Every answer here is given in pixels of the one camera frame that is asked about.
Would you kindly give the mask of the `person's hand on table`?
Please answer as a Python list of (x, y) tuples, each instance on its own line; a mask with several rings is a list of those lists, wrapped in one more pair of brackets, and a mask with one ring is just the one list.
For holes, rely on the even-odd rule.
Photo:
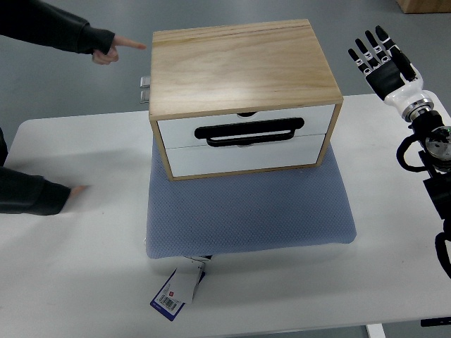
[(81, 193), (83, 193), (86, 190), (86, 188), (87, 188), (86, 185), (80, 185), (80, 186), (73, 187), (70, 190), (70, 194), (68, 196), (68, 200), (75, 199), (77, 196), (81, 195)]

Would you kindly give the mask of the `dark sleeve upper forearm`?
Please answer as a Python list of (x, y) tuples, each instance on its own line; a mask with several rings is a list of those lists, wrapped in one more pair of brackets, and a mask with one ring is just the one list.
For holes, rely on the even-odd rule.
[(107, 54), (115, 34), (43, 1), (2, 1), (1, 35), (77, 54)]

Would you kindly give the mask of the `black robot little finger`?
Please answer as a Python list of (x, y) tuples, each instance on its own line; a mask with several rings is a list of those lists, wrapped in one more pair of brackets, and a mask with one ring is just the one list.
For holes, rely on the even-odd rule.
[(372, 69), (369, 67), (369, 65), (363, 61), (355, 52), (354, 49), (348, 49), (348, 54), (350, 55), (351, 59), (355, 62), (357, 68), (360, 70), (360, 72), (364, 76), (368, 76), (372, 73)]

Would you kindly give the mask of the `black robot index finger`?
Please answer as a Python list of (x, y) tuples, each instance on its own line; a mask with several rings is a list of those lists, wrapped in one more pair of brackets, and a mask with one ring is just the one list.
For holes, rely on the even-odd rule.
[(380, 25), (376, 26), (375, 32), (378, 38), (378, 43), (375, 47), (376, 55), (379, 58), (392, 58), (393, 49), (397, 48), (396, 43), (394, 43), (389, 34)]

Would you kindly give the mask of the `black white robot palm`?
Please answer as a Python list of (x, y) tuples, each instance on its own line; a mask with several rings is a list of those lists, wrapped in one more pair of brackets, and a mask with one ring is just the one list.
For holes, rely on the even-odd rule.
[(364, 77), (375, 94), (387, 105), (395, 108), (411, 108), (420, 105), (434, 107), (423, 90), (424, 80), (418, 70), (412, 80), (407, 80), (394, 63), (382, 63), (376, 67), (364, 66)]

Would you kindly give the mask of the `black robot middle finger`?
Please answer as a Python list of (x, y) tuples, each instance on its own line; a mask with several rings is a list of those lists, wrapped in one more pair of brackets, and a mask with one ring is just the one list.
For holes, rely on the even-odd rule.
[(375, 32), (378, 40), (373, 33), (367, 30), (365, 36), (373, 49), (373, 53), (367, 51), (364, 53), (366, 61), (369, 65), (382, 65), (390, 61), (389, 55), (382, 45), (389, 40), (389, 35), (385, 30), (376, 30)]

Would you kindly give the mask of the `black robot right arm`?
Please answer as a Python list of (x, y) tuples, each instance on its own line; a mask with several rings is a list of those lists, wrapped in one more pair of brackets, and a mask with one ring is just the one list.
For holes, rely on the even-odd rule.
[(395, 108), (409, 123), (412, 134), (396, 152), (397, 162), (409, 172), (428, 172), (424, 186), (443, 220), (443, 231), (435, 237), (435, 251), (446, 274), (450, 273), (450, 127), (434, 109), (424, 91), (420, 72), (381, 27), (365, 32), (366, 42), (356, 39), (348, 54), (374, 93)]

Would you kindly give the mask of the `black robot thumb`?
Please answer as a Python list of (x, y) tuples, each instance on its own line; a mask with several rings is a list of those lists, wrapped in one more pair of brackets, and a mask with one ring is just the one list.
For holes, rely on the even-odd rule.
[(408, 82), (414, 81), (416, 79), (416, 71), (413, 69), (410, 60), (397, 46), (393, 46), (390, 49), (390, 53), (391, 59), (394, 61), (394, 64), (397, 66), (404, 79)]

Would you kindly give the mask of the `person's pointing hand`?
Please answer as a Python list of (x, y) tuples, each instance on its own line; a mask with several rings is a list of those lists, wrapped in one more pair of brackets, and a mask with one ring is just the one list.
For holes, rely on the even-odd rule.
[(116, 35), (113, 38), (109, 50), (104, 54), (100, 50), (94, 50), (92, 53), (92, 62), (97, 65), (110, 65), (119, 60), (118, 47), (127, 47), (131, 49), (145, 50), (147, 46), (141, 42)]

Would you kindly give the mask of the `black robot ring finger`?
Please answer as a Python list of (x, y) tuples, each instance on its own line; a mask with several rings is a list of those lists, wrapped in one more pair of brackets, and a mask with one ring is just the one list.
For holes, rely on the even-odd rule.
[(355, 44), (358, 50), (360, 50), (360, 58), (365, 61), (372, 70), (375, 70), (382, 66), (381, 62), (373, 56), (373, 54), (367, 49), (362, 40), (355, 39)]

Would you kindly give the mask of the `dark sleeve lower forearm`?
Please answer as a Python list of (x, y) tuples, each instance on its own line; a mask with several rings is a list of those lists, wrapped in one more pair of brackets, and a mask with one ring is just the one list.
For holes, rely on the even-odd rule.
[(63, 210), (71, 189), (39, 175), (5, 168), (8, 149), (1, 130), (1, 213), (56, 215)]

